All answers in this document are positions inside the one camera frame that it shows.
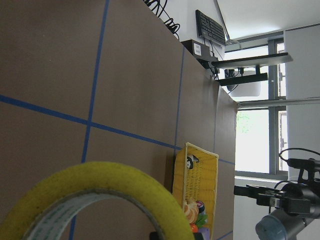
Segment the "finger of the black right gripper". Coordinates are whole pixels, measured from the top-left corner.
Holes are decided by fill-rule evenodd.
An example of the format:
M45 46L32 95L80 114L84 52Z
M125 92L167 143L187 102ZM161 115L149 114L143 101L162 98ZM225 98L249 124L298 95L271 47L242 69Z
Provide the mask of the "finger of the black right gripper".
M252 193L278 193L280 190L265 186L259 186L259 185L252 185L247 184L246 187L252 192Z
M246 186L234 186L234 195L256 199L259 193L251 192Z

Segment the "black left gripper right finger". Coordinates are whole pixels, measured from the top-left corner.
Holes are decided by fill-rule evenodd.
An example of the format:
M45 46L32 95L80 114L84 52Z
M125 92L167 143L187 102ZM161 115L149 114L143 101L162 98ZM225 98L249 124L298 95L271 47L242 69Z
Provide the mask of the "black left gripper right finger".
M200 232L194 232L193 237L194 237L194 240L204 240L204 237Z

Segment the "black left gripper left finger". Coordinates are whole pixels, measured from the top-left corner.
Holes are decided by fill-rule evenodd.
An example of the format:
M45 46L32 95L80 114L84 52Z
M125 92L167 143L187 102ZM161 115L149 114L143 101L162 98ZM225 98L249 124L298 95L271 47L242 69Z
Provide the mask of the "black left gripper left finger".
M161 233L157 231L152 231L149 233L149 240L163 240L164 237Z

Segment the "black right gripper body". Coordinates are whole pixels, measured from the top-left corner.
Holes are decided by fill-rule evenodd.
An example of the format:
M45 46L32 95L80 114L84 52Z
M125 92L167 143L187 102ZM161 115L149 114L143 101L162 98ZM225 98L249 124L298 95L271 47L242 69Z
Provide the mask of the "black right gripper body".
M281 209L288 215L320 214L320 196L305 184L288 183L281 190L266 190L257 195L257 204Z

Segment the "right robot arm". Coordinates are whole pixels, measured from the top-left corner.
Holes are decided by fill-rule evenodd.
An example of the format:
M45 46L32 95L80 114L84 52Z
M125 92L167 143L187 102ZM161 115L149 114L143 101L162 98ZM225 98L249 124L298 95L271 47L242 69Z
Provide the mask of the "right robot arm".
M275 208L255 226L260 240L296 240L313 220L320 218L320 189L287 183L281 190L264 186L235 186L236 196L256 200L258 206Z

